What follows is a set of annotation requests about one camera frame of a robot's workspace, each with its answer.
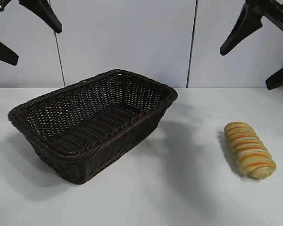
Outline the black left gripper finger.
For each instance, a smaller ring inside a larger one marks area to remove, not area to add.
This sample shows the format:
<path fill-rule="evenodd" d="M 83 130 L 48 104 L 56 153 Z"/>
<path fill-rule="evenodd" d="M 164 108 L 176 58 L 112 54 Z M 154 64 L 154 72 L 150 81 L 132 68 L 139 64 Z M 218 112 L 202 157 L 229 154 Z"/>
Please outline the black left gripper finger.
<path fill-rule="evenodd" d="M 36 14 L 56 33 L 62 32 L 62 23 L 47 0 L 19 0 L 19 4 Z"/>
<path fill-rule="evenodd" d="M 18 55 L 0 42 L 0 61 L 10 65 L 17 65 Z"/>

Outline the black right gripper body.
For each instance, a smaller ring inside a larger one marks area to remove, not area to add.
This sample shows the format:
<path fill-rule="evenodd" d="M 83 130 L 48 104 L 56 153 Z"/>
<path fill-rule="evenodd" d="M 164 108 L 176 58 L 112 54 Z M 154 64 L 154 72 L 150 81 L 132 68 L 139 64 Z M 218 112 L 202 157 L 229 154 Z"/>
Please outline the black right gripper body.
<path fill-rule="evenodd" d="M 263 15 L 283 31 L 283 4 L 276 0 L 250 0 L 250 3 L 258 6 Z"/>

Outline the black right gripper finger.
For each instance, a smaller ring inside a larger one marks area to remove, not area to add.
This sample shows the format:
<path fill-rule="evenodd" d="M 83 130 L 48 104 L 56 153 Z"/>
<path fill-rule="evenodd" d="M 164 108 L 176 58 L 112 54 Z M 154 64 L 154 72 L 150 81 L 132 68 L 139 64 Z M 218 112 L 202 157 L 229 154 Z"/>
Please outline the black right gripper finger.
<path fill-rule="evenodd" d="M 283 68 L 267 78 L 265 83 L 268 90 L 283 86 Z"/>
<path fill-rule="evenodd" d="M 220 54 L 225 56 L 242 40 L 262 28 L 262 16 L 267 9 L 267 2 L 245 2 L 238 19 L 225 42 L 220 47 Z"/>

